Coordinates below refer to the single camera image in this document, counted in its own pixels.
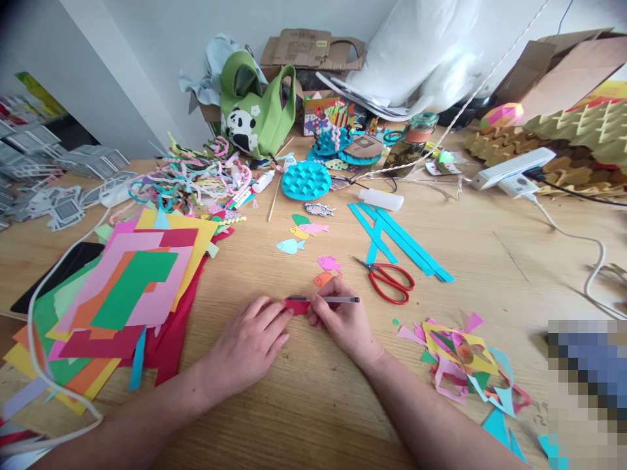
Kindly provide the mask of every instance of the red scissors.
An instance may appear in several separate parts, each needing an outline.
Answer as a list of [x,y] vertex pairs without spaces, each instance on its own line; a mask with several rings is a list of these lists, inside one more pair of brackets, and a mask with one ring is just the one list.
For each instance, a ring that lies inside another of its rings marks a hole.
[[[410,274],[407,271],[405,271],[403,268],[399,268],[398,266],[395,266],[394,264],[380,264],[380,263],[368,264],[366,262],[363,262],[359,258],[355,258],[355,259],[359,261],[368,271],[370,271],[370,273],[368,274],[368,277],[370,278],[370,282],[372,283],[374,290],[376,290],[378,294],[381,297],[383,297],[384,300],[387,300],[388,302],[392,304],[396,304],[396,305],[405,305],[406,303],[410,301],[409,291],[413,290],[413,288],[416,287],[416,282],[414,282],[412,276],[410,276]],[[406,285],[401,284],[395,278],[390,276],[387,272],[383,271],[382,268],[390,268],[396,271],[400,271],[410,282],[410,285],[406,286]],[[380,276],[379,274],[377,274],[376,273],[377,271],[383,274],[383,276]],[[404,299],[394,300],[393,298],[390,298],[387,295],[385,295],[383,291],[379,288],[379,285],[376,281],[377,279],[388,284],[389,286],[392,286],[394,289],[400,291],[403,294]]]

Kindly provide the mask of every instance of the blue paper fish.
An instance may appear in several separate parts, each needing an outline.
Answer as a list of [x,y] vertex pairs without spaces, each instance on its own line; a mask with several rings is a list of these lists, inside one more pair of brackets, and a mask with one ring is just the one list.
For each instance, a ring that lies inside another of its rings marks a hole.
[[289,240],[284,240],[281,243],[277,243],[276,247],[284,253],[287,253],[288,255],[296,255],[299,249],[305,249],[305,241],[301,240],[297,242],[293,238],[290,238]]

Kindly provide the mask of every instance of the glass jar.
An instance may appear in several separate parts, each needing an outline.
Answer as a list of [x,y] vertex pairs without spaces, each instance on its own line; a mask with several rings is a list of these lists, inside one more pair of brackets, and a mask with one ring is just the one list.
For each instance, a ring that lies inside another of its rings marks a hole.
[[[402,133],[390,133],[384,140],[395,142],[387,156],[384,168],[406,165],[415,162],[425,148],[427,140],[431,137],[438,123],[438,115],[435,113],[421,113],[410,119]],[[388,176],[405,178],[413,171],[413,166],[407,166],[398,170],[386,172]]]

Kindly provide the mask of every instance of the hand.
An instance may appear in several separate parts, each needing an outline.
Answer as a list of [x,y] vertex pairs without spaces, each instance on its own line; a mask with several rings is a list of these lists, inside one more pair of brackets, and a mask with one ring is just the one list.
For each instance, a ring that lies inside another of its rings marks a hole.
[[362,369],[377,362],[385,349],[370,330],[364,304],[331,304],[322,296],[356,297],[357,293],[339,277],[333,277],[317,294],[310,298],[309,323],[320,331],[327,327],[329,334],[348,356]]
[[260,381],[289,339],[283,329],[294,315],[285,301],[261,296],[233,317],[216,345],[197,362],[199,381],[215,405]]

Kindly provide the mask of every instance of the left hand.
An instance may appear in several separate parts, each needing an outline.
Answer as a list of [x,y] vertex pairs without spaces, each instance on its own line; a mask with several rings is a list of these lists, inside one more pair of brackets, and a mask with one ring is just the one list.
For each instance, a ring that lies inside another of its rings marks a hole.
[[260,381],[289,339],[283,329],[294,315],[285,301],[272,303],[261,296],[233,317],[216,345],[200,359],[199,381],[204,394],[215,405]]

